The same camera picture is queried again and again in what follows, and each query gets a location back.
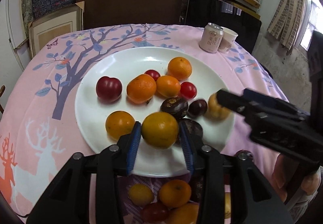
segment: white plate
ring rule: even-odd
[[[105,121],[114,111],[130,113],[136,121],[143,122],[146,116],[159,111],[164,99],[154,96],[148,105],[134,105],[127,101],[126,87],[136,76],[149,69],[161,75],[167,72],[167,65],[174,57],[185,57],[193,72],[188,81],[197,87],[197,98],[209,96],[226,88],[221,78],[203,62],[185,53],[158,47],[139,47],[112,54],[93,66],[83,78],[75,98],[75,117],[83,138],[96,153],[100,153],[116,142],[107,136]],[[96,96],[96,83],[102,76],[116,77],[122,82],[121,99],[110,105],[101,104]],[[203,141],[222,150],[233,128],[234,115],[221,122],[205,117],[196,119],[204,130]],[[142,139],[138,149],[133,174],[145,177],[173,177],[187,173],[182,149],[174,145],[167,150],[157,150]]]

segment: hand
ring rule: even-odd
[[[304,177],[302,183],[301,183],[301,189],[306,192],[307,195],[312,195],[314,192],[318,189],[320,185],[321,177],[319,173],[314,173],[312,175],[308,175]],[[285,202],[287,198],[287,192],[285,190],[285,183],[286,183],[286,175],[284,171],[284,156],[279,155],[274,172],[271,176],[270,181],[272,187],[276,191],[276,193],[279,195],[281,200]]]

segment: wooden picture frame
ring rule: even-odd
[[[29,27],[31,58],[57,36],[81,30],[83,30],[83,10],[77,4],[33,21]]]

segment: paper cup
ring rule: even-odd
[[[219,45],[219,52],[226,53],[231,47],[238,34],[229,28],[223,27],[223,38]]]

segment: tablecloth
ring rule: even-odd
[[[78,31],[49,42],[19,78],[0,122],[0,190],[13,210],[28,214],[73,153],[93,154],[77,127],[74,100],[86,72],[110,54],[143,46],[172,48],[209,65],[234,93],[241,94],[248,87],[287,100],[256,59],[238,43],[227,54],[209,54],[198,46],[202,33],[203,28],[190,26],[127,24]],[[237,115],[222,153],[251,151],[255,164],[269,178],[278,154],[252,143],[249,133],[250,127]],[[142,220],[126,188],[144,182],[156,195],[163,181],[138,176],[120,178],[127,223]]]

